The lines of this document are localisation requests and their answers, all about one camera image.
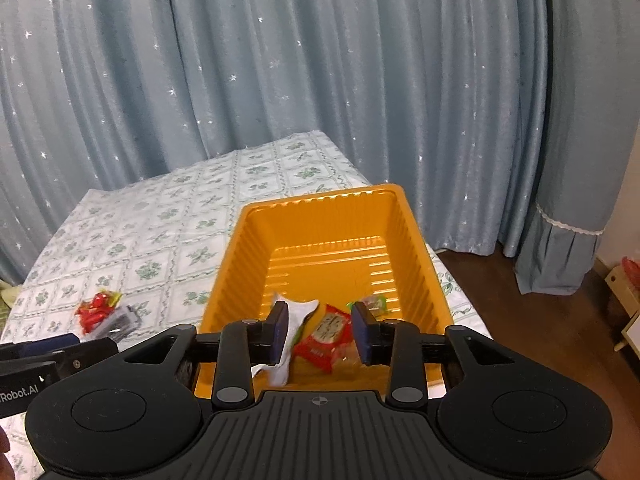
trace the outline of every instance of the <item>white tablecloth with green flowers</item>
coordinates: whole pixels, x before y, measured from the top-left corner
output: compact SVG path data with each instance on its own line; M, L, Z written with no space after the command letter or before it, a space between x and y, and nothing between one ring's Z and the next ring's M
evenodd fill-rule
M324 133L307 132L121 190L89 190L31 269L0 341L78 332L75 307L103 287L122 291L142 320L121 349L177 323L198 324L246 204L368 185ZM430 254L455 322L488 335ZM17 480L35 478L42 470L24 434L24 414L1 425Z

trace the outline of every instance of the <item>yellow bin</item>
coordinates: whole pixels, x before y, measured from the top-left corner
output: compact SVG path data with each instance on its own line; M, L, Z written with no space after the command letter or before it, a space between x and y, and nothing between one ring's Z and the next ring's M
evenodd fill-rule
M331 191L245 206L207 303L201 332L227 323L265 319L274 292L292 301L319 300L303 337L313 331L325 305L371 294L386 297L386 317L444 333L452 324L438 277L401 187L394 184ZM196 394L210 397L214 365L203 365ZM428 381L441 381L428 365ZM388 367L325 374L301 357L290 366L287 390L379 390ZM254 379L256 396L269 389L265 373Z

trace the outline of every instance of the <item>lace trim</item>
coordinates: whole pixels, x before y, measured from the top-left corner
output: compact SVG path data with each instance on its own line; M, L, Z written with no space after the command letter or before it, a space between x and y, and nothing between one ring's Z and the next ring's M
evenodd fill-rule
M536 202L536 209L538 210L538 212L540 213L540 216L542 216L543 219L545 219L547 222L549 222L551 225L555 227L559 227L561 229L567 229L568 231L573 231L574 233L579 233L581 235L600 236L604 232L604 229L602 229L601 231L587 231L587 229L580 229L579 227L574 227L572 225L563 224L558 220L553 220L548 214L542 211L540 204L537 202Z

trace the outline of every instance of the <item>curtain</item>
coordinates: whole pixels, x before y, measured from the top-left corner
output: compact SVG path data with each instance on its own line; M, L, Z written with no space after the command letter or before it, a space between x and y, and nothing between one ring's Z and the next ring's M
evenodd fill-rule
M572 294L591 269L640 117L640 0L552 0L542 174L515 271L521 292Z
M0 274L89 188L295 131L402 185L435 248L515 254L545 0L0 0Z

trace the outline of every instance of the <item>wooden floor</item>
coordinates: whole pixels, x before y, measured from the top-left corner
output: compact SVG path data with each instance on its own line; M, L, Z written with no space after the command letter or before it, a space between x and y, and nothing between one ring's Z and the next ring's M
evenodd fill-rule
M522 296L513 260L499 250L440 257L497 342L581 382L607 403L613 435L598 473L606 480L640 479L640 365L632 351L613 351L628 317L621 307L607 308L604 281L591 272L572 296Z

